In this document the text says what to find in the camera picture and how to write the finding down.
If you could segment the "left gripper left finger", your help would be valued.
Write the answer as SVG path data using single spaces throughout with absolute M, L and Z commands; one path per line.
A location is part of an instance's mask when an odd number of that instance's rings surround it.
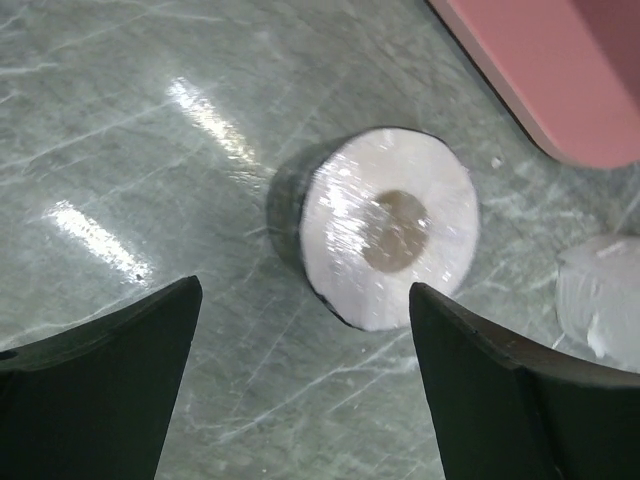
M 197 277 L 1 353 L 4 479 L 152 479 L 202 303 Z

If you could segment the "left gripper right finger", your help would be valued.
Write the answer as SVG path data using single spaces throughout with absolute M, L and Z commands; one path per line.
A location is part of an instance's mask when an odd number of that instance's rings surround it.
M 449 479 L 635 479 L 639 377 L 555 351 L 424 283 L 413 342 Z

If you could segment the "black label roll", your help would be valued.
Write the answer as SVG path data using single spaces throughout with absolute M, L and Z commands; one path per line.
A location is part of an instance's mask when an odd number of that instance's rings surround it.
M 480 237 L 468 170 L 440 138 L 384 126 L 311 146 L 274 174 L 269 237 L 281 260 L 343 323 L 409 324 L 422 282 L 454 294 Z

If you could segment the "pink three-tier shelf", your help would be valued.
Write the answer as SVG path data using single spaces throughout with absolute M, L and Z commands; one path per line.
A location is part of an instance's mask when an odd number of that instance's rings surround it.
M 550 157 L 594 169 L 638 161 L 638 2 L 429 5 Z

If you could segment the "white paper towel roll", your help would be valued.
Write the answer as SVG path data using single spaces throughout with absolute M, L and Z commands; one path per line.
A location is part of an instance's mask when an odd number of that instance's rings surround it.
M 556 313 L 597 358 L 639 370 L 639 238 L 595 236 L 558 256 Z

